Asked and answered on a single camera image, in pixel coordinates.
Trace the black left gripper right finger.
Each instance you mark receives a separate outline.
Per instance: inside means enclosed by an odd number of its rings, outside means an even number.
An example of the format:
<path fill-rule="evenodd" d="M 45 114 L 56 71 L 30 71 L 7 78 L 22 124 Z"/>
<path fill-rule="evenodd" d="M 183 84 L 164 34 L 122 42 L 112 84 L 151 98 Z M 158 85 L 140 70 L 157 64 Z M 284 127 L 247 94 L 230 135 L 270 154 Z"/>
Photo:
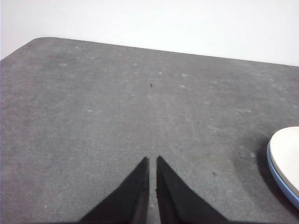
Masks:
<path fill-rule="evenodd" d="M 218 224 L 228 221 L 189 188 L 162 156 L 157 157 L 156 193 L 162 224 Z"/>

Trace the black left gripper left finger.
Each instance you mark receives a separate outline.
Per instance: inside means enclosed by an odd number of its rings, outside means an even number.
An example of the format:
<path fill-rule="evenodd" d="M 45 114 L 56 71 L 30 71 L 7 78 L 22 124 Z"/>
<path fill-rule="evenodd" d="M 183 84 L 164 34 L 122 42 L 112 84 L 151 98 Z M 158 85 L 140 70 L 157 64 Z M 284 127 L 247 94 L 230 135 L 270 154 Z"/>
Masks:
<path fill-rule="evenodd" d="M 149 159 L 144 157 L 110 195 L 81 220 L 82 224 L 145 224 L 149 206 Z"/>

